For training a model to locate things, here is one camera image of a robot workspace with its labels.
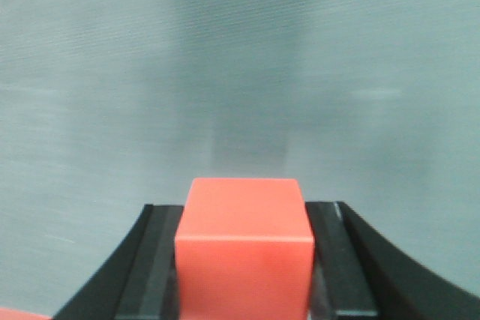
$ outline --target red block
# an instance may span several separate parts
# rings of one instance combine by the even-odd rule
[[[0,320],[50,320],[43,315],[24,313],[23,311],[0,308]]]
[[[175,236],[181,320],[305,320],[314,236],[293,179],[198,178]]]

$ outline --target red cube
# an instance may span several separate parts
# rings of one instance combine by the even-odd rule
[[[198,178],[175,236],[181,320],[305,320],[314,236],[293,179]]]

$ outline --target gray background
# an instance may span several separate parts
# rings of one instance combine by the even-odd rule
[[[480,295],[480,0],[0,0],[0,306],[195,176],[294,177]]]

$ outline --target gray surface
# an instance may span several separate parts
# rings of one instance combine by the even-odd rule
[[[298,178],[480,295],[480,0],[0,0],[0,305],[54,313],[145,202]]]

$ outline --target cube top face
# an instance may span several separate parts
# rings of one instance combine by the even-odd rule
[[[197,178],[175,239],[314,242],[294,179]]]

